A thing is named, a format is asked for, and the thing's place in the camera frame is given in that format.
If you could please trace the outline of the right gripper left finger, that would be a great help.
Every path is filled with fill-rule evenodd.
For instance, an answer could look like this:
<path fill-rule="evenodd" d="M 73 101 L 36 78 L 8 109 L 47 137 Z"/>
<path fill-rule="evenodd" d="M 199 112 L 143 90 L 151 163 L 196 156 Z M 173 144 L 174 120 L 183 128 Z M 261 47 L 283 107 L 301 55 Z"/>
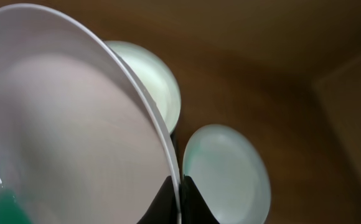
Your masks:
<path fill-rule="evenodd" d="M 138 224 L 176 224 L 177 205 L 172 178 L 167 176 Z"/>

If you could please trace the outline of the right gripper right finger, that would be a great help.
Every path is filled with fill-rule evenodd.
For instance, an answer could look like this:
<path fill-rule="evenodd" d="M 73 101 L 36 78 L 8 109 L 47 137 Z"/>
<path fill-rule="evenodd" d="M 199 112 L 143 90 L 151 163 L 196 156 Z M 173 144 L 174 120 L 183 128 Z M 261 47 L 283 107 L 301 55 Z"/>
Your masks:
<path fill-rule="evenodd" d="M 182 224 L 219 224 L 190 176 L 180 186 Z"/>

